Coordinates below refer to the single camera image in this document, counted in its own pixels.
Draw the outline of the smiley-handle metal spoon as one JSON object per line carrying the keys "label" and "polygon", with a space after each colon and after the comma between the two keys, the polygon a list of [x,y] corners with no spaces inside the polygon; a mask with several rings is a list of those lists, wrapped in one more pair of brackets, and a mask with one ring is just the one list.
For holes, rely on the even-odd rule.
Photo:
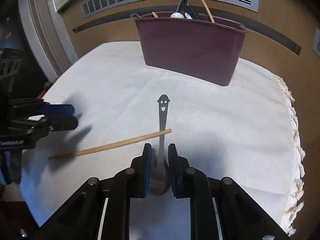
{"label": "smiley-handle metal spoon", "polygon": [[[159,110],[159,130],[166,128],[167,114],[170,99],[163,94],[157,100]],[[169,166],[166,161],[164,150],[165,136],[159,137],[159,150],[153,156],[156,160],[151,164],[151,173],[149,181],[149,191],[151,194],[160,196],[165,194],[170,188]]]}

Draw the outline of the wooden chopstick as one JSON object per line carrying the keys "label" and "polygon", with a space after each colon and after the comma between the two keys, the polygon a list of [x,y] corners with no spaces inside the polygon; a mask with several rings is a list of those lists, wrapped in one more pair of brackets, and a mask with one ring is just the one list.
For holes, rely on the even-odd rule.
{"label": "wooden chopstick", "polygon": [[118,141],[118,142],[113,142],[113,143],[110,143],[110,144],[107,144],[107,145],[88,148],[88,149],[85,149],[85,150],[80,150],[80,151],[72,152],[72,153],[69,153],[69,154],[53,155],[53,156],[50,156],[48,158],[48,160],[74,158],[74,157],[81,156],[81,155],[87,155],[87,154],[102,152],[102,151],[106,151],[106,150],[111,150],[113,148],[119,148],[119,147],[123,147],[123,146],[126,146],[126,145],[131,145],[131,144],[135,144],[135,143],[138,143],[138,142],[141,142],[141,141],[146,141],[146,140],[149,140],[149,139],[160,137],[160,136],[169,134],[171,132],[172,132],[172,129],[165,129],[163,131],[154,132],[154,133],[150,133],[150,134],[146,134],[146,135],[142,135],[142,136],[139,136],[139,137],[134,137],[134,138]]}
{"label": "wooden chopstick", "polygon": [[208,14],[208,17],[209,17],[210,21],[212,23],[215,23],[214,18],[212,16],[212,13],[210,12],[210,9],[208,8],[208,5],[206,4],[205,0],[201,0],[201,2],[202,2],[203,6],[204,6],[204,8],[205,8],[205,10],[206,10],[206,12]]}

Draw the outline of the wooden spoon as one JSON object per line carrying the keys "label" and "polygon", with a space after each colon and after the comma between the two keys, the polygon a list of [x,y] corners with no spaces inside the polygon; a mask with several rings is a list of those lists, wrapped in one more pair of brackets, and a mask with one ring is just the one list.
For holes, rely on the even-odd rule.
{"label": "wooden spoon", "polygon": [[152,15],[154,18],[159,18],[159,16],[155,12],[152,12]]}

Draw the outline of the white ceramic spoon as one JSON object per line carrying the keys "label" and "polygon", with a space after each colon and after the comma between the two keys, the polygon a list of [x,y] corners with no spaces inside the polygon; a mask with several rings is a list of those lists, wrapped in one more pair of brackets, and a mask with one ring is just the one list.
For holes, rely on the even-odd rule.
{"label": "white ceramic spoon", "polygon": [[170,15],[170,18],[184,18],[184,15],[180,12],[174,12]]}

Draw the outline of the blue plastic spoon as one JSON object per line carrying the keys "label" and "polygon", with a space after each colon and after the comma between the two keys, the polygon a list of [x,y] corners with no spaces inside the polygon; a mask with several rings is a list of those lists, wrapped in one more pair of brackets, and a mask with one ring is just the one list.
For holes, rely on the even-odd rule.
{"label": "blue plastic spoon", "polygon": [[176,12],[183,13],[185,11],[185,6],[187,5],[187,3],[188,0],[180,0],[177,5]]}

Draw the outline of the cream fringed tablecloth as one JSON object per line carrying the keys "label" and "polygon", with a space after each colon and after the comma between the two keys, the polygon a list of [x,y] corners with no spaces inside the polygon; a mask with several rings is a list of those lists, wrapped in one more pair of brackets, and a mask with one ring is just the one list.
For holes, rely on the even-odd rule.
{"label": "cream fringed tablecloth", "polygon": [[168,129],[154,154],[178,154],[207,176],[234,179],[284,230],[303,207],[305,152],[294,98],[265,68],[239,59],[221,87],[149,67],[138,42],[105,43],[65,72],[45,94],[71,104],[77,129],[52,132],[24,152],[20,188],[38,225],[90,177],[106,179],[141,155],[144,142],[71,157],[71,153]]}

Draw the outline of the maroon plastic utensil holder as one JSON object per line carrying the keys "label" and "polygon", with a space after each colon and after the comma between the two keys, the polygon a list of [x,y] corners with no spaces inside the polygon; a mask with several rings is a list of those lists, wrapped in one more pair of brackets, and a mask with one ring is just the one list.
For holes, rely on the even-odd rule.
{"label": "maroon plastic utensil holder", "polygon": [[243,24],[204,14],[172,18],[170,12],[140,16],[135,24],[146,65],[230,84],[247,33]]}

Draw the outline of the small grey vent grille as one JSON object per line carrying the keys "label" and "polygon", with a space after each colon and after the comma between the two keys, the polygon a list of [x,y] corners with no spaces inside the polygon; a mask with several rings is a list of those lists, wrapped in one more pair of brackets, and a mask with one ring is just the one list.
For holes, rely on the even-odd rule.
{"label": "small grey vent grille", "polygon": [[319,28],[316,28],[312,49],[318,56],[320,56],[320,29]]}

